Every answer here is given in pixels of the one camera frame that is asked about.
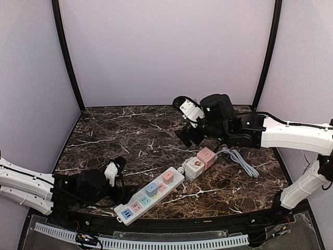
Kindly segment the pink cube socket adapter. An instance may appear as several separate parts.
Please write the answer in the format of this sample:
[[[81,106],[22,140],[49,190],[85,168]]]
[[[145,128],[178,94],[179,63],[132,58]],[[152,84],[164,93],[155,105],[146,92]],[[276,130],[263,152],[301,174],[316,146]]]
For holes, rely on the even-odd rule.
[[[217,161],[217,154],[207,147],[197,153],[197,158],[204,163],[204,170],[210,168]]]

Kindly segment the pink plug adapter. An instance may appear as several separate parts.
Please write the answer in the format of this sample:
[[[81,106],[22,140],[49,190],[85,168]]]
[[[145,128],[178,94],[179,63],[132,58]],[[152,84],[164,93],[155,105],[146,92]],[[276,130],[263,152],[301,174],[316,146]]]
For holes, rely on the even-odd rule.
[[[163,183],[169,185],[174,180],[174,172],[172,170],[168,170],[162,176]]]

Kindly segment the white cube socket adapter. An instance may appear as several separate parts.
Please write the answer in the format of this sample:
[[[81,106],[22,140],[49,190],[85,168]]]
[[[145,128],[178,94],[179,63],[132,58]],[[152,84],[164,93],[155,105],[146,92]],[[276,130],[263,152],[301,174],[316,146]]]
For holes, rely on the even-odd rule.
[[[197,157],[192,157],[185,163],[185,177],[193,181],[204,171],[204,163]]]

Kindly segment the blue plug adapter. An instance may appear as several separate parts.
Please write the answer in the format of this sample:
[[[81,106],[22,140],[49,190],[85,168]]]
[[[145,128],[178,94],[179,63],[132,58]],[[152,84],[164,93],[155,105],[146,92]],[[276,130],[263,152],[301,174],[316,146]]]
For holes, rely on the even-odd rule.
[[[158,193],[158,185],[156,183],[150,183],[146,186],[146,194],[148,197],[153,197]]]

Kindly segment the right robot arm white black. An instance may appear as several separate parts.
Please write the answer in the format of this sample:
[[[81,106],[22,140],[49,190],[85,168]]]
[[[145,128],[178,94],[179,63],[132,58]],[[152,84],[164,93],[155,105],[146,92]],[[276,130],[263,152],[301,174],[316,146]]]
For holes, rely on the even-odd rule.
[[[226,94],[212,94],[195,102],[187,96],[173,100],[173,108],[187,121],[176,134],[186,147],[204,139],[229,147],[290,148],[318,154],[312,166],[278,195],[280,207],[295,208],[319,187],[332,183],[332,124],[284,121],[267,112],[237,113]]]

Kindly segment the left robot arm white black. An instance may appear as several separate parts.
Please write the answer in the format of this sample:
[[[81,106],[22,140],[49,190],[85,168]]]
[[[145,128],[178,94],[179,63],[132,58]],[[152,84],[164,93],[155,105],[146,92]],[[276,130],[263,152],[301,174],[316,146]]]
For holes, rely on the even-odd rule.
[[[125,165],[126,159],[119,156],[102,169],[67,175],[35,172],[1,158],[1,195],[44,215],[98,206],[107,198],[114,206],[130,194],[122,174]]]

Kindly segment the white multicolour power strip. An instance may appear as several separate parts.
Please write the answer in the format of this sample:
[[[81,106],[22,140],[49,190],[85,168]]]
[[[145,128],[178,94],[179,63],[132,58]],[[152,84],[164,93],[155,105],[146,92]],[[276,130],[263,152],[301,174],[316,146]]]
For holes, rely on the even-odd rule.
[[[169,185],[166,185],[163,183],[162,176],[168,170],[172,170],[174,172],[174,180]],[[171,194],[174,189],[180,186],[185,180],[185,177],[173,167],[168,168],[165,172],[148,183],[156,183],[158,185],[158,193],[156,195],[153,197],[147,196],[147,184],[138,192],[136,192],[128,201],[128,203],[120,204],[114,208],[114,212],[117,214],[116,220],[119,223],[123,223],[125,226],[129,226],[150,209],[152,209],[155,205],[157,205],[161,200]]]

